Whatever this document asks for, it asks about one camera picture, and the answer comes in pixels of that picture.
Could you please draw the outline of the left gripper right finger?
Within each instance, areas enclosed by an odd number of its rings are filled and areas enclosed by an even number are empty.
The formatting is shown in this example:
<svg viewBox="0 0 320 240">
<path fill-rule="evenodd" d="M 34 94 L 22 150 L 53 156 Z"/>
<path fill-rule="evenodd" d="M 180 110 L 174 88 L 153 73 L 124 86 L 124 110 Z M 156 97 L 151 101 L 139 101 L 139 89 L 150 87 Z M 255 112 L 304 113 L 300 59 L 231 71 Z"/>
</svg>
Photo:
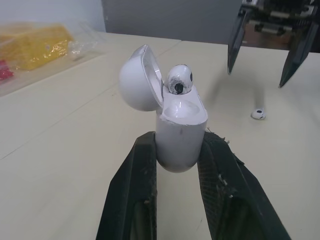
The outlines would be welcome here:
<svg viewBox="0 0 320 240">
<path fill-rule="evenodd" d="M 258 179 L 224 138 L 205 131 L 197 169 L 211 239 L 291 238 Z"/>
</svg>

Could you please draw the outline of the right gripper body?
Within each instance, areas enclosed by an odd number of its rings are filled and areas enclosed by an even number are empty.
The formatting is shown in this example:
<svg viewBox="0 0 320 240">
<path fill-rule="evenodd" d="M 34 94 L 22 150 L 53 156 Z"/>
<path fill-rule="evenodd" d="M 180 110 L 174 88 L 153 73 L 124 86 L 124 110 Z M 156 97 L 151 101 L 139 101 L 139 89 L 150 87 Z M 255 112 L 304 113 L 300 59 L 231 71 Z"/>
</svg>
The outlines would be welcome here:
<svg viewBox="0 0 320 240">
<path fill-rule="evenodd" d="M 243 0 L 240 12 L 257 33 L 282 36 L 307 31 L 320 15 L 318 0 Z"/>
</svg>

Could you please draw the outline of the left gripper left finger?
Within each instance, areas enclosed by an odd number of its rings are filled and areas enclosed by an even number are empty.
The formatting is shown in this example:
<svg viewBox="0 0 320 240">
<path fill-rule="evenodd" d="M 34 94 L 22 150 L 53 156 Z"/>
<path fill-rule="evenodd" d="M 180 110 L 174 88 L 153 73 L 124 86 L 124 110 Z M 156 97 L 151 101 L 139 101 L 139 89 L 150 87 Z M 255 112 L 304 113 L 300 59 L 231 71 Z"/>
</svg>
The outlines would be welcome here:
<svg viewBox="0 0 320 240">
<path fill-rule="evenodd" d="M 157 238 L 155 132 L 138 137 L 112 178 L 97 230 L 98 240 Z"/>
</svg>

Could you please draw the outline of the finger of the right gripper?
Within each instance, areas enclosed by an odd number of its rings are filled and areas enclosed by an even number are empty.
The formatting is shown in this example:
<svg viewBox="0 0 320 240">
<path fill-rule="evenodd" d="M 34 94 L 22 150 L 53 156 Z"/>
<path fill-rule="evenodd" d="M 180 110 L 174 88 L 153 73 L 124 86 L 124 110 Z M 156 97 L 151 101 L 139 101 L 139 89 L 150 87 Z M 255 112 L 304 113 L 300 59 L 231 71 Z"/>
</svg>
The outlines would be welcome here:
<svg viewBox="0 0 320 240">
<path fill-rule="evenodd" d="M 312 17 L 305 26 L 297 26 L 285 60 L 278 87 L 282 88 L 296 73 L 318 40 L 320 14 Z"/>
<path fill-rule="evenodd" d="M 235 19 L 227 47 L 227 72 L 229 75 L 232 73 L 245 36 L 246 24 L 248 23 L 251 15 L 252 10 L 250 8 L 241 8 Z"/>
</svg>

